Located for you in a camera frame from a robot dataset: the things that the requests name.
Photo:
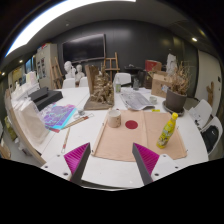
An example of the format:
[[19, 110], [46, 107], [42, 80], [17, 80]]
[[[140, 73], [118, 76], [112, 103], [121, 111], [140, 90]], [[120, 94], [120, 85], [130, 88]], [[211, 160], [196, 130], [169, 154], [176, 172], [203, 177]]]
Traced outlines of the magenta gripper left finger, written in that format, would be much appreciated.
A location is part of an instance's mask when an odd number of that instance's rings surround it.
[[72, 173], [72, 177], [70, 179], [72, 183], [81, 183], [81, 177], [83, 175], [89, 155], [89, 143], [81, 145], [64, 155], [64, 159]]

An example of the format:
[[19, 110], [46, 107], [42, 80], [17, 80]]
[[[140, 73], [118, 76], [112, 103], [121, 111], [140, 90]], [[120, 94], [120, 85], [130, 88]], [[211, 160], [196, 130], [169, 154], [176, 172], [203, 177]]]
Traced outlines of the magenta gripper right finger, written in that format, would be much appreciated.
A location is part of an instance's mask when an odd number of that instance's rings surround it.
[[136, 160], [143, 183], [145, 185], [152, 183], [153, 179], [151, 175], [159, 159], [159, 155], [137, 143], [133, 144], [132, 153]]

